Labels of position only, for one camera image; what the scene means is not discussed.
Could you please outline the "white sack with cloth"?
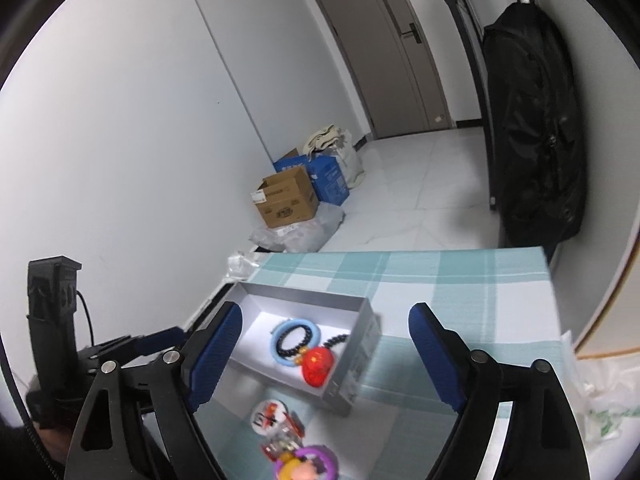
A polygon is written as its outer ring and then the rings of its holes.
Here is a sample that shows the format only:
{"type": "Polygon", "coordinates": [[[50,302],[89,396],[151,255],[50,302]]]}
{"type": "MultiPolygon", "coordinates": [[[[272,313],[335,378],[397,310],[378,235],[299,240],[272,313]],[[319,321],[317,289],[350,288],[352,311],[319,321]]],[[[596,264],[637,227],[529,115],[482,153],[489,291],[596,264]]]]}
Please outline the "white sack with cloth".
{"type": "Polygon", "coordinates": [[[316,131],[304,143],[303,153],[309,159],[319,155],[333,157],[350,190],[359,186],[364,179],[362,160],[352,143],[352,135],[346,129],[328,125],[316,131]]]}

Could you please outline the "red clear gear charm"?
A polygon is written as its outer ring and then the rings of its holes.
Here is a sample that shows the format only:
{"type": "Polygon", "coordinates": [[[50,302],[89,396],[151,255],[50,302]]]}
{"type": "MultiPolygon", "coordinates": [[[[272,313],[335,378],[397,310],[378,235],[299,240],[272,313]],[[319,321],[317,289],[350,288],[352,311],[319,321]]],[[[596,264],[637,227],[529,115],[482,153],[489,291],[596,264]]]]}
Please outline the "red clear gear charm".
{"type": "Polygon", "coordinates": [[[305,427],[295,413],[284,413],[275,419],[267,430],[262,450],[272,461],[280,460],[283,455],[293,454],[303,446],[305,427]]]}

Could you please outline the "blue ring red charm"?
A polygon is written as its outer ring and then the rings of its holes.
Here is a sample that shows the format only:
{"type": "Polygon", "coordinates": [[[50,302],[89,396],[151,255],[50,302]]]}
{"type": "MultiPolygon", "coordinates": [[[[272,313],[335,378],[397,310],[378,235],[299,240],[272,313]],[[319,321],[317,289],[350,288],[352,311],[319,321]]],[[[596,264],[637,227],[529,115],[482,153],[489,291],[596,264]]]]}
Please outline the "blue ring red charm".
{"type": "Polygon", "coordinates": [[[269,351],[274,362],[299,368],[304,382],[321,388],[329,379],[336,357],[330,346],[321,343],[321,330],[314,322],[293,318],[272,332],[269,351]]]}

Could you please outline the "brown cardboard box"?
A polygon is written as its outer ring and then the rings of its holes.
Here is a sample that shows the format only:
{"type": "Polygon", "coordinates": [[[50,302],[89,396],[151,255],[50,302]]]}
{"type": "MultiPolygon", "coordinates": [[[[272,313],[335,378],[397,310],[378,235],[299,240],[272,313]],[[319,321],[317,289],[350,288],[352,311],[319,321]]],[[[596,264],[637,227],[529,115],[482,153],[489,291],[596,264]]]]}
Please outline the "brown cardboard box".
{"type": "Polygon", "coordinates": [[[311,220],[319,206],[308,172],[302,166],[263,178],[250,197],[270,229],[311,220]]]}

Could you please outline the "grey entrance door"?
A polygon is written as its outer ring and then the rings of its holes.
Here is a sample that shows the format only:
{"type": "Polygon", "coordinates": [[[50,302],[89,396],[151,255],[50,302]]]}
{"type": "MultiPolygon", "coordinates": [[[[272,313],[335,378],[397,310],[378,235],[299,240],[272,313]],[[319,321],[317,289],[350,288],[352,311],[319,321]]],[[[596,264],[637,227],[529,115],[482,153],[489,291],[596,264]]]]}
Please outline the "grey entrance door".
{"type": "Polygon", "coordinates": [[[409,0],[316,0],[379,139],[449,129],[442,82],[409,0]]]}

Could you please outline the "silver plastic parcel bag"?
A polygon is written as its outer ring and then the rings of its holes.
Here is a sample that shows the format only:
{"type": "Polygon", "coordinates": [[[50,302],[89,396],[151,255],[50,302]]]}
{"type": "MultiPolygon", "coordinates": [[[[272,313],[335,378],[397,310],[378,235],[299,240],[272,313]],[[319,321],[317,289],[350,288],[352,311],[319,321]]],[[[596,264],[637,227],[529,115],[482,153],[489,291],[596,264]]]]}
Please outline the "silver plastic parcel bag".
{"type": "Polygon", "coordinates": [[[235,252],[227,259],[226,280],[228,282],[247,281],[260,269],[266,255],[262,252],[235,252]]]}

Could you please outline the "grey plastic parcel bag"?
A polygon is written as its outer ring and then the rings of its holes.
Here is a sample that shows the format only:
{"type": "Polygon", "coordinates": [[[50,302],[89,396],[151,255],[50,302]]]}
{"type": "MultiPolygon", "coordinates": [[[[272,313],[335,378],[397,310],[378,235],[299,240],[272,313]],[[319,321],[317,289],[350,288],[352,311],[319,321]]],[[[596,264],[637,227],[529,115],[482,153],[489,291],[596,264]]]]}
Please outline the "grey plastic parcel bag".
{"type": "Polygon", "coordinates": [[[268,252],[318,252],[344,220],[345,211],[340,206],[321,202],[314,218],[274,229],[261,226],[250,234],[250,241],[268,252]]]}

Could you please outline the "teal checkered tablecloth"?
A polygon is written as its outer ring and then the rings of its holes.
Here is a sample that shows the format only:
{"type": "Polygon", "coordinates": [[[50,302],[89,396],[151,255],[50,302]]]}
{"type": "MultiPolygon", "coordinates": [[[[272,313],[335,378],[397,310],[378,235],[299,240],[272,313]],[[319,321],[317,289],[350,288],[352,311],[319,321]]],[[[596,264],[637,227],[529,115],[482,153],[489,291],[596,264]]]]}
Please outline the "teal checkered tablecloth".
{"type": "Polygon", "coordinates": [[[364,297],[382,337],[364,371],[352,412],[341,417],[231,367],[196,419],[231,479],[268,479],[272,467],[250,428],[253,408],[279,400],[296,413],[307,440],[337,456],[344,479],[422,479],[444,444],[454,412],[438,400],[409,338],[408,313],[428,304],[442,325],[499,362],[545,359],[561,368],[561,337],[542,252],[325,252],[269,256],[255,284],[364,297]]]}

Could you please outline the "purple ring pig toy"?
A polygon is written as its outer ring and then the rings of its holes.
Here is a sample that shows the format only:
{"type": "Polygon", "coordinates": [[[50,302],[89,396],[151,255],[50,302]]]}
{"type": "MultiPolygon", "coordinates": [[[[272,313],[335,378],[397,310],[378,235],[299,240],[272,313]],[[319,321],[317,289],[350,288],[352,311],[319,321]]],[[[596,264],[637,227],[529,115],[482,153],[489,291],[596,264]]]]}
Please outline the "purple ring pig toy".
{"type": "Polygon", "coordinates": [[[336,480],[339,475],[336,455],[323,445],[284,452],[273,467],[277,480],[336,480]]]}

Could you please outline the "silver phone box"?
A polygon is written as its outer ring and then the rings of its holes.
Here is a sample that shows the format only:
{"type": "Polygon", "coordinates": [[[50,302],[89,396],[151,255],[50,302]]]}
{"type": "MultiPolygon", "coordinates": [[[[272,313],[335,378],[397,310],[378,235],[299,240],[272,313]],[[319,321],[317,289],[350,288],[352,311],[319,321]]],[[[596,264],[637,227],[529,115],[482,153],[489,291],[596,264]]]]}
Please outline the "silver phone box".
{"type": "Polygon", "coordinates": [[[204,327],[226,301],[242,313],[233,364],[337,415],[349,414],[381,338],[367,298],[236,283],[208,305],[192,330],[204,327]]]}

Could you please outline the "blue cardboard box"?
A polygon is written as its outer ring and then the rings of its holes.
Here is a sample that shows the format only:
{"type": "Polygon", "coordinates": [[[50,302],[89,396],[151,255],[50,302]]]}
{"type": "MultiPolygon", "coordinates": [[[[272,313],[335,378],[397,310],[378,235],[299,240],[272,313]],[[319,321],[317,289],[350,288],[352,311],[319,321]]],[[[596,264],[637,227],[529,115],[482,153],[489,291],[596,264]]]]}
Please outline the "blue cardboard box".
{"type": "Polygon", "coordinates": [[[348,199],[349,188],[342,170],[333,156],[301,155],[294,148],[280,159],[273,167],[277,172],[301,166],[307,170],[311,184],[320,202],[342,206],[348,199]]]}

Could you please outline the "black coat rack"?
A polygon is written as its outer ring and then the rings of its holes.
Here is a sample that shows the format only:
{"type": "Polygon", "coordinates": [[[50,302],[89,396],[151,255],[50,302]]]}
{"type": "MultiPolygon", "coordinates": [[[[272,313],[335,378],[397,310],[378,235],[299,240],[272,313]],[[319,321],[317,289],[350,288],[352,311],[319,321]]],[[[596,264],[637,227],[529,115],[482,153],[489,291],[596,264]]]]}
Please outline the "black coat rack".
{"type": "Polygon", "coordinates": [[[480,107],[480,124],[484,132],[487,170],[489,208],[496,211],[498,208],[497,181],[495,172],[495,137],[492,128],[491,110],[488,96],[487,70],[482,52],[483,33],[480,23],[475,17],[470,0],[444,0],[451,14],[462,47],[470,66],[473,84],[480,107]]]}

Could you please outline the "black backpack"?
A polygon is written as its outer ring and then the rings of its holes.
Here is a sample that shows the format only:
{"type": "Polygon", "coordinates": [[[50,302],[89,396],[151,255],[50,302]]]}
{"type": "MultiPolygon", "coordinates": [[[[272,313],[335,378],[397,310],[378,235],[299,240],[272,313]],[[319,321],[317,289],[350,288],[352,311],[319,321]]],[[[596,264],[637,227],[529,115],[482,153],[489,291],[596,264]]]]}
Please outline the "black backpack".
{"type": "Polygon", "coordinates": [[[486,27],[483,54],[504,241],[551,258],[579,233],[588,193],[570,50],[535,0],[514,0],[486,27]]]}

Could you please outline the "white plastic bag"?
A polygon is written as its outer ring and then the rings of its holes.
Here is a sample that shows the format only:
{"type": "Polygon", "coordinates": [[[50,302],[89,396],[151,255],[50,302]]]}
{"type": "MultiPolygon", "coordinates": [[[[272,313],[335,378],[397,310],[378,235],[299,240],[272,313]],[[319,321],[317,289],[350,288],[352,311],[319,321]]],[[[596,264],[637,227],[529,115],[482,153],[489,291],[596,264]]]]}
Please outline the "white plastic bag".
{"type": "Polygon", "coordinates": [[[561,336],[564,379],[586,448],[631,451],[639,444],[639,353],[579,359],[561,336]]]}

